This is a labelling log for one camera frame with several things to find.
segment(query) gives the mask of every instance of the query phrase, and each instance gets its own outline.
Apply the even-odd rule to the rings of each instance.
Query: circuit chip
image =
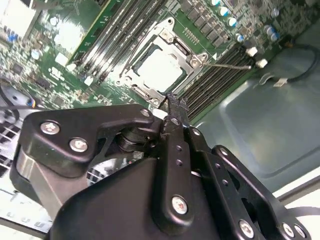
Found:
[[[199,13],[195,9],[192,9],[191,12],[188,14],[188,19],[190,19],[193,22],[197,20],[198,17],[199,17]]]
[[[56,98],[53,100],[53,103],[60,106],[65,102],[65,100],[63,100],[61,97],[56,96]]]
[[[217,37],[218,37],[218,34],[214,30],[212,32],[210,32],[209,35],[207,36],[207,38],[211,42],[213,42]]]
[[[192,5],[188,1],[184,1],[181,5],[181,11],[184,13],[189,12],[189,10],[192,8]]]
[[[207,35],[211,30],[211,26],[206,23],[202,28],[201,28],[201,32],[204,34],[204,35]]]
[[[198,28],[201,28],[205,24],[205,19],[200,16],[195,22],[194,25],[196,25]]]
[[[213,45],[217,48],[224,42],[222,37],[219,37],[217,40],[214,41]]]
[[[15,73],[15,74],[21,74],[22,71],[23,71],[23,67],[20,66],[19,64],[15,63],[12,67],[12,71]]]
[[[49,89],[51,84],[48,80],[44,79],[41,76],[38,76],[38,78],[35,81],[36,84],[38,84],[40,87],[44,88],[44,89]]]

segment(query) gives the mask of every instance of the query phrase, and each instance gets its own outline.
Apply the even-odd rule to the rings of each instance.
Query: white surface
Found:
[[[163,93],[182,75],[183,71],[172,55],[156,49],[143,62],[137,73],[146,86]]]
[[[20,37],[24,37],[36,11],[20,0],[0,0],[0,26],[7,26]]]

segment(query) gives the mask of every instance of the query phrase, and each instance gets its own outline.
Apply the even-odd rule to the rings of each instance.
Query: metal screw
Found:
[[[54,122],[44,122],[41,124],[40,128],[42,132],[49,135],[55,135],[60,132],[60,127]]]
[[[179,125],[179,121],[176,118],[171,118],[171,122],[173,122],[175,125]]]
[[[239,221],[239,227],[243,232],[243,234],[246,235],[248,238],[250,239],[254,238],[255,232],[247,221],[241,219]]]
[[[69,145],[73,151],[78,153],[83,153],[88,149],[88,144],[86,141],[78,137],[72,139]]]
[[[150,113],[148,112],[148,110],[142,109],[140,112],[141,112],[141,114],[142,114],[143,116],[145,116],[145,117],[150,117]]]
[[[178,214],[186,214],[188,211],[187,203],[179,196],[172,198],[172,207]]]
[[[220,151],[222,152],[223,155],[228,156],[227,150],[225,150],[223,147],[220,148]]]
[[[295,237],[294,231],[292,231],[291,227],[288,224],[283,223],[282,226],[283,226],[285,233],[288,234],[289,237],[291,237],[291,238]]]
[[[301,237],[303,237],[304,239],[307,237],[307,235],[305,234],[305,232],[302,230],[300,226],[294,225],[294,228],[298,232],[298,234],[301,235]]]
[[[197,129],[194,128],[192,131],[195,135],[200,136],[200,132]]]

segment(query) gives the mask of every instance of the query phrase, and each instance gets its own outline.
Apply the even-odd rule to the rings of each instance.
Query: wire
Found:
[[[204,63],[206,66],[217,67],[217,68],[227,68],[227,69],[236,69],[236,70],[251,70],[252,67],[249,65],[246,66],[234,66],[229,64],[218,64],[218,63]]]
[[[308,76],[310,76],[314,71],[315,68],[317,67],[319,60],[320,60],[320,49],[311,45],[306,45],[306,44],[295,44],[290,49],[303,49],[303,50],[310,50],[314,53],[314,58],[313,62],[310,65],[310,67],[302,74],[299,76],[293,77],[293,78],[288,78],[287,82],[297,82],[300,80],[306,79]]]

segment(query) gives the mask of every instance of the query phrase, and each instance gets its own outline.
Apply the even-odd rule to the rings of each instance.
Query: capacitor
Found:
[[[50,18],[50,24],[52,26],[57,26],[58,23],[59,23],[59,19],[56,16],[53,16],[52,18]]]
[[[39,60],[41,56],[42,56],[42,52],[39,49],[32,49],[31,50],[31,57],[34,60]]]
[[[272,9],[271,17],[272,17],[273,19],[276,18],[276,17],[278,17],[279,14],[280,14],[280,12],[279,12],[279,9],[278,9],[278,8]]]
[[[237,19],[235,19],[234,17],[229,17],[227,23],[228,26],[235,27],[237,25]]]
[[[242,36],[240,33],[237,33],[237,34],[235,35],[235,39],[236,39],[236,41],[237,41],[238,43],[242,43],[242,42],[245,40],[245,37]]]
[[[279,37],[280,37],[279,33],[274,32],[273,34],[271,34],[269,36],[269,39],[271,42],[276,42],[276,41],[278,41]]]
[[[10,42],[10,43],[13,43],[13,42],[15,42],[17,40],[18,40],[18,35],[17,34],[10,34],[8,36],[8,42]]]
[[[220,0],[211,0],[212,6],[217,6],[220,3]]]
[[[270,25],[266,25],[264,26],[264,32],[268,35],[271,36],[272,34],[274,34],[276,32],[276,30],[270,26]]]
[[[225,6],[221,6],[219,7],[218,12],[220,16],[225,17],[228,15],[229,10]]]

